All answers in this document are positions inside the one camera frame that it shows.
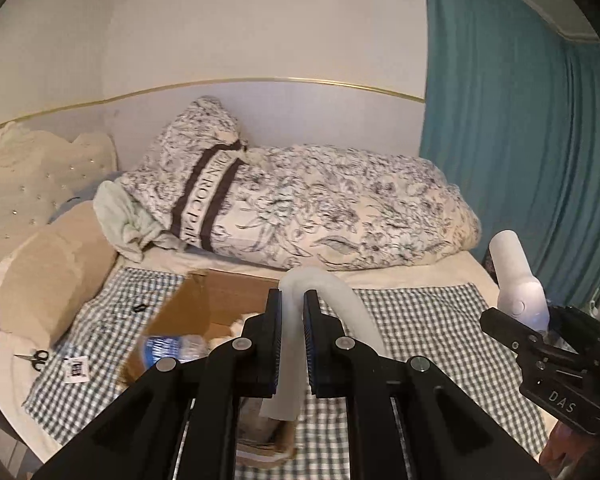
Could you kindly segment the right hand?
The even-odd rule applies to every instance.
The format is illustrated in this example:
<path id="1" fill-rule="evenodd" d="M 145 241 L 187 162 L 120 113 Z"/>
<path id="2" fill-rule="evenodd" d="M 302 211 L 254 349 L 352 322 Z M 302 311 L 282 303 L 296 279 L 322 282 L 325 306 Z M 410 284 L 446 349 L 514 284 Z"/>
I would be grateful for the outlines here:
<path id="1" fill-rule="evenodd" d="M 553 479 L 565 478 L 578 461 L 591 451 L 597 439 L 556 422 L 539 457 L 540 465 Z"/>

